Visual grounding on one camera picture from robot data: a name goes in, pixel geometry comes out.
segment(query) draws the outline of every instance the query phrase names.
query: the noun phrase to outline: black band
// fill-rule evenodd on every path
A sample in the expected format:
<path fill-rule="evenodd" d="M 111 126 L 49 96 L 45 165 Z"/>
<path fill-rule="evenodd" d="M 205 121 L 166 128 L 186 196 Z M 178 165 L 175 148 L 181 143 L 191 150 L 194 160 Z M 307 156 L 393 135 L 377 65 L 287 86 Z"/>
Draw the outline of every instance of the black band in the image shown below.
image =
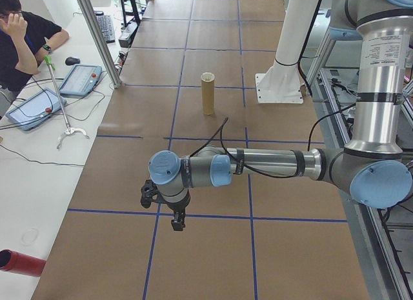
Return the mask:
<path fill-rule="evenodd" d="M 356 27 L 357 23 L 353 20 L 353 18 L 350 15 L 350 11 L 348 10 L 348 0 L 346 0 L 344 4 L 344 12 L 346 13 L 346 17 L 349 23 Z"/>
<path fill-rule="evenodd" d="M 243 148 L 237 148 L 237 165 L 234 174 L 242 174 L 244 171 L 245 154 Z"/>
<path fill-rule="evenodd" d="M 392 102 L 396 103 L 401 94 L 392 92 L 359 92 L 357 102 Z"/>
<path fill-rule="evenodd" d="M 305 159 L 304 154 L 300 150 L 291 150 L 296 156 L 297 170 L 293 176 L 303 176 L 305 171 Z"/>
<path fill-rule="evenodd" d="M 338 154 L 333 158 L 333 160 L 331 160 L 330 166 L 329 166 L 329 168 L 328 168 L 328 176 L 330 177 L 331 183 L 334 184 L 334 185 L 336 185 L 336 184 L 335 184 L 335 182 L 334 182 L 334 180 L 333 180 L 333 166 L 334 166 L 334 163 L 336 163 L 336 160 L 338 159 L 338 157 L 340 157 L 340 156 L 343 155 L 343 154 L 344 154 L 344 152 L 338 153 Z"/>
<path fill-rule="evenodd" d="M 362 157 L 362 158 L 371 158 L 378 160 L 397 160 L 401 159 L 403 153 L 400 154 L 384 154 L 384 153 L 370 153 L 370 152 L 360 152 L 359 150 L 351 150 L 349 148 L 344 148 L 344 153 L 351 156 Z"/>
<path fill-rule="evenodd" d="M 185 188 L 192 188 L 191 158 L 186 156 L 181 159 L 181 179 Z"/>
<path fill-rule="evenodd" d="M 320 153 L 321 171 L 320 171 L 320 175 L 318 176 L 316 181 L 321 181 L 325 176 L 325 172 L 327 171 L 327 159 L 326 159 L 325 153 L 322 149 L 317 148 L 317 150 Z"/>
<path fill-rule="evenodd" d="M 375 13 L 362 19 L 359 19 L 357 22 L 357 27 L 362 24 L 368 23 L 370 21 L 375 21 L 376 19 L 382 19 L 387 17 L 397 17 L 397 16 L 413 16 L 413 8 L 398 8 L 397 10 L 389 10 L 384 12 Z"/>
<path fill-rule="evenodd" d="M 298 64 L 298 61 L 297 61 L 296 63 L 290 63 L 290 64 L 288 64 L 288 63 L 280 63 L 280 62 L 277 60 L 277 58 L 275 58 L 275 60 L 276 60 L 276 63 L 279 64 L 279 65 L 281 65 L 281 66 L 295 66 L 296 64 Z"/>

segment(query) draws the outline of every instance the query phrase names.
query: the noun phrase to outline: paper tube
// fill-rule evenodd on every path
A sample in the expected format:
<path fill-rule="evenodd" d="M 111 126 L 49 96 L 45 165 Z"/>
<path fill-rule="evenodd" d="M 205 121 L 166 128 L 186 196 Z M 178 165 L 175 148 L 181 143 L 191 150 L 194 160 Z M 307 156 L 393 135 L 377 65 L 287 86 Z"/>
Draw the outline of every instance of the paper tube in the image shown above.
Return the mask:
<path fill-rule="evenodd" d="M 202 73 L 202 108 L 205 115 L 214 113 L 214 80 L 215 75 L 210 72 Z"/>
<path fill-rule="evenodd" d="M 0 252 L 0 270 L 34 277 L 39 277 L 46 261 L 12 250 Z"/>

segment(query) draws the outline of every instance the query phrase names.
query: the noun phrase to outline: white desk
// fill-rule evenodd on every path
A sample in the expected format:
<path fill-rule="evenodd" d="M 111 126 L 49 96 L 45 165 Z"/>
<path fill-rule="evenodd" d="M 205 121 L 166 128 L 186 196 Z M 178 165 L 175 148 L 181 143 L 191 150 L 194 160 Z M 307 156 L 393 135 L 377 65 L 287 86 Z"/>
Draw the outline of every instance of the white desk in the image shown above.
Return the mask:
<path fill-rule="evenodd" d="M 84 64 L 102 65 L 105 70 L 83 16 L 75 15 L 67 30 L 71 38 L 52 54 L 55 76 L 64 77 L 71 68 L 64 64 L 68 56 L 79 57 Z M 120 50 L 118 43 L 109 44 L 109 48 L 115 59 Z M 50 78 L 44 63 L 40 69 L 36 79 Z M 41 86 L 54 88 L 52 83 L 41 83 Z M 0 136 L 4 138 L 1 144 L 29 159 L 83 165 L 112 95 L 110 78 L 106 76 L 96 90 L 105 98 L 92 115 L 86 121 L 69 118 L 70 124 L 84 128 L 90 139 L 75 134 L 66 137 L 62 148 L 57 150 L 57 138 L 66 130 L 63 116 L 59 115 L 29 132 L 18 128 L 0 130 Z M 19 97 L 29 98 L 38 91 L 40 88 L 33 84 L 25 88 Z M 68 115 L 85 118 L 101 98 L 101 94 L 92 92 L 68 106 L 66 111 Z M 10 124 L 7 118 L 0 120 L 0 126 L 7 124 Z M 0 250 L 10 249 L 47 259 L 81 172 L 81 167 L 30 163 L 0 148 Z M 0 272 L 0 299 L 28 300 L 38 281 L 34 277 Z"/>

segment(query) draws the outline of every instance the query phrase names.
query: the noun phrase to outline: wristwatch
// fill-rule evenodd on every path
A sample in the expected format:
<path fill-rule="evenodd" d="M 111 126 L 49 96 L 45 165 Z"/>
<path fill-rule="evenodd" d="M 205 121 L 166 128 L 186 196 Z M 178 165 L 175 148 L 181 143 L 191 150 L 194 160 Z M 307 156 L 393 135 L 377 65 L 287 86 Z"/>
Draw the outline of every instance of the wristwatch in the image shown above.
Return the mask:
<path fill-rule="evenodd" d="M 45 50 L 47 50 L 47 52 L 48 52 L 49 54 L 52 53 L 52 48 L 51 48 L 50 46 L 48 46 L 47 44 L 43 45 L 42 47 L 43 47 Z"/>

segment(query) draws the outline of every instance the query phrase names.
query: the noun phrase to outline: screen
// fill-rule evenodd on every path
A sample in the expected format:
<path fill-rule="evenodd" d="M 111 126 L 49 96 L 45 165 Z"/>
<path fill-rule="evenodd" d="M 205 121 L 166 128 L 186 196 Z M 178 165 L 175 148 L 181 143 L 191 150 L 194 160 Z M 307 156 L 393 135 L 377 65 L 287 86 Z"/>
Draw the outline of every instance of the screen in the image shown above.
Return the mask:
<path fill-rule="evenodd" d="M 59 98 L 48 90 L 45 90 L 30 100 L 27 100 L 25 103 L 22 103 L 18 108 L 10 112 L 9 116 L 13 117 L 18 123 L 29 123 L 44 113 L 46 108 L 55 110 L 56 107 L 53 107 L 53 105 L 56 103 L 59 103 Z"/>
<path fill-rule="evenodd" d="M 65 92 L 82 92 L 94 72 L 94 66 L 76 66 L 60 90 Z"/>

